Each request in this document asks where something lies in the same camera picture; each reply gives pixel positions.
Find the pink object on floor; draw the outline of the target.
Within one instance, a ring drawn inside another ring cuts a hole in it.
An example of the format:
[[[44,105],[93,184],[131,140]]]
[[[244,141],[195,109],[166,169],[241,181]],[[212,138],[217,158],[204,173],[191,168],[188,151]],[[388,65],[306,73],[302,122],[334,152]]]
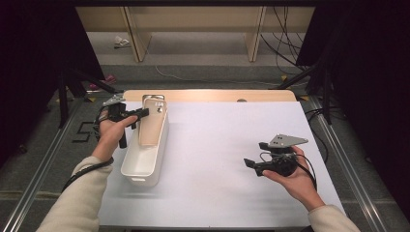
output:
[[[112,74],[108,75],[105,80],[103,81],[104,84],[110,85],[116,82],[116,77],[113,76]],[[97,91],[100,89],[100,87],[96,84],[90,84],[89,89],[91,91]]]

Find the white plastic storage box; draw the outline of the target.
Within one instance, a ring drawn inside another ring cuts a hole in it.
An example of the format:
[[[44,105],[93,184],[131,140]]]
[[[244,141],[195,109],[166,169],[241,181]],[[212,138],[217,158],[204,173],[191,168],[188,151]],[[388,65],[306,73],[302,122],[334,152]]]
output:
[[[142,146],[139,144],[139,124],[140,121],[132,133],[130,145],[121,167],[121,173],[133,185],[152,187],[158,182],[161,173],[161,164],[168,136],[167,113],[157,146]]]

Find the person's left hand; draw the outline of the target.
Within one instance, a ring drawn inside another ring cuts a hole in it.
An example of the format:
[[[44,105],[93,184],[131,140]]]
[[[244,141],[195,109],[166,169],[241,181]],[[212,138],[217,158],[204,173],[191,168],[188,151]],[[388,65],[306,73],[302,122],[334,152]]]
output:
[[[110,120],[102,121],[100,123],[101,137],[92,156],[102,162],[110,160],[120,139],[124,135],[125,128],[135,123],[136,120],[136,116],[130,116],[120,122],[112,122]]]

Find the black metal stand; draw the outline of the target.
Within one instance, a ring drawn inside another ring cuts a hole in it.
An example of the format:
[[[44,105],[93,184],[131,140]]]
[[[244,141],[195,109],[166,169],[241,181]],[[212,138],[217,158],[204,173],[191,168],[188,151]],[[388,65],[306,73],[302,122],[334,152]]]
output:
[[[311,67],[275,87],[275,90],[285,90],[305,77],[309,77],[306,87],[309,95],[316,94],[319,90],[322,91],[323,115],[326,122],[330,125],[332,123],[330,116],[331,67],[326,61],[319,59]]]
[[[62,72],[60,72],[58,77],[60,129],[62,129],[69,120],[67,90],[70,90],[75,98],[83,98],[86,95],[86,90],[82,85],[82,81],[88,81],[92,84],[95,84],[97,87],[100,87],[110,94],[123,93],[123,90],[117,90],[114,87],[103,83],[101,79],[97,79],[87,72],[74,68],[64,69]]]

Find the wooden table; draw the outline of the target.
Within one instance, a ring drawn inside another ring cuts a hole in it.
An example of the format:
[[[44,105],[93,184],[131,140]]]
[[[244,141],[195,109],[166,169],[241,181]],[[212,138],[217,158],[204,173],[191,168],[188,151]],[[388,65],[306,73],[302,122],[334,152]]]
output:
[[[164,95],[167,102],[295,102],[295,95],[289,90],[229,90],[229,89],[187,89],[187,90],[128,90],[124,98],[128,102],[140,102],[143,95]]]

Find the beige wooden shelf unit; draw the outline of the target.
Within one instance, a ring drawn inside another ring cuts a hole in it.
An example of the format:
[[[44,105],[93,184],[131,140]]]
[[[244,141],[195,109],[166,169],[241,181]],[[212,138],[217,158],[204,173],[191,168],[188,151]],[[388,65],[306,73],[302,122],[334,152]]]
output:
[[[155,32],[230,32],[244,35],[254,62],[263,33],[305,33],[313,7],[78,7],[87,32],[126,32],[141,62]]]

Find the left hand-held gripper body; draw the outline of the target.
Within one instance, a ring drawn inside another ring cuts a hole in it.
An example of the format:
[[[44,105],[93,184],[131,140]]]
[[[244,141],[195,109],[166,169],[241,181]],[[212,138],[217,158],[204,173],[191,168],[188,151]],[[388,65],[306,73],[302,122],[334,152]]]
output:
[[[112,123],[118,123],[126,118],[126,104],[122,103],[123,100],[122,97],[113,96],[102,105],[102,122],[110,121]],[[102,135],[107,134],[107,127],[103,126]],[[119,139],[119,147],[121,149],[127,148],[125,127],[123,127],[122,136]]]

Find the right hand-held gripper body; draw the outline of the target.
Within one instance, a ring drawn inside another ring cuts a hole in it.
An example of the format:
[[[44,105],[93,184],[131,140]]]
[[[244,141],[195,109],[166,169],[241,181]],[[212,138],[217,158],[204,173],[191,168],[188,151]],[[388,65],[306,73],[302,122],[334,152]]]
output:
[[[270,142],[266,142],[273,149],[272,152],[262,150],[260,156],[269,155],[270,160],[259,162],[262,172],[270,170],[278,173],[283,177],[293,174],[298,165],[297,154],[293,146],[307,143],[305,138],[277,134]]]

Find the beige phone case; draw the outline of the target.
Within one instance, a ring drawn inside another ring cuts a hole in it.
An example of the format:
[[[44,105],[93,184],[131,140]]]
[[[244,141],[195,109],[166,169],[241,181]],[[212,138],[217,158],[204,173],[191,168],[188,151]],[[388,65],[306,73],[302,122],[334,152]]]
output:
[[[166,100],[147,99],[143,102],[143,108],[149,109],[149,115],[140,120],[139,144],[142,146],[157,146],[167,113]]]

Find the person's right hand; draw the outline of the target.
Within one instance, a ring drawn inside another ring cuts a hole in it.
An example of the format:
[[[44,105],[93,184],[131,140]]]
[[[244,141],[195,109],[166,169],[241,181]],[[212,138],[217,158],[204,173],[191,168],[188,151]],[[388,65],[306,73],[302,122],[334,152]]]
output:
[[[283,177],[271,170],[264,170],[263,175],[282,185],[286,191],[296,200],[300,201],[308,212],[325,205],[318,194],[313,181],[310,178],[310,170],[302,149],[297,146],[292,147],[298,158],[299,166],[293,174]]]

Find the dark curtain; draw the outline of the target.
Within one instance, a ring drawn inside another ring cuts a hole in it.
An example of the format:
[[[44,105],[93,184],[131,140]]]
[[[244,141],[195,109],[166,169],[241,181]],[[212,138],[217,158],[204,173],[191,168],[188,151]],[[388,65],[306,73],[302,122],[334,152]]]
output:
[[[318,61],[331,35],[336,95],[396,204],[410,221],[410,0],[312,0],[298,63]]]
[[[0,166],[15,155],[71,70],[104,74],[76,8],[57,0],[0,0]]]

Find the white table board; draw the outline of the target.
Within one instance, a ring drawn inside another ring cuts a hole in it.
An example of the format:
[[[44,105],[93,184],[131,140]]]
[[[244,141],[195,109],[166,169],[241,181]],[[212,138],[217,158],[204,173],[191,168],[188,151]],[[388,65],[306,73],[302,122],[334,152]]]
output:
[[[276,134],[302,137],[318,192],[340,200],[296,101],[172,102],[158,183],[135,186],[117,150],[103,196],[103,226],[152,229],[274,229],[308,225],[307,211],[279,184],[246,167]]]

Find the metal floor rail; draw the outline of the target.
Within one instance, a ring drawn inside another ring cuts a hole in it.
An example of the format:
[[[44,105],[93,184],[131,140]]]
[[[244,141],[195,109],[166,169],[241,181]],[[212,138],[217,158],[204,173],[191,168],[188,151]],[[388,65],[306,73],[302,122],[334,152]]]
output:
[[[343,177],[346,179],[352,193],[355,196],[357,204],[361,208],[369,228],[372,232],[387,232],[387,227],[376,207],[376,204],[371,199],[369,192],[366,190],[364,182],[360,179],[359,172],[355,169],[353,162],[349,159],[340,139],[335,132],[333,125],[328,124],[323,115],[322,102],[317,97],[310,99],[311,108],[316,111],[315,117],[320,125],[320,130],[323,133],[321,139],[324,146],[329,152],[334,154]]]
[[[67,121],[57,128],[52,134],[52,140],[47,146],[47,150],[41,155],[41,159],[34,164],[34,171],[31,173],[29,182],[23,191],[2,191],[0,190],[0,200],[14,200],[15,206],[10,212],[5,224],[0,227],[0,232],[18,232],[21,224],[25,220],[44,179],[59,152],[63,140],[73,123],[73,117],[82,105],[82,99],[74,99],[69,108]]]

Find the white crumpled paper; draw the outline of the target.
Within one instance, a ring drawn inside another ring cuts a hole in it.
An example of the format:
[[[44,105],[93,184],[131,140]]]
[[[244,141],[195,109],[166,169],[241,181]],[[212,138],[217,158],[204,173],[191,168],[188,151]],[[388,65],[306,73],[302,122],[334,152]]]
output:
[[[119,48],[126,48],[126,47],[130,47],[131,44],[128,40],[123,39],[119,36],[116,36],[114,38],[114,48],[115,49],[119,49]]]

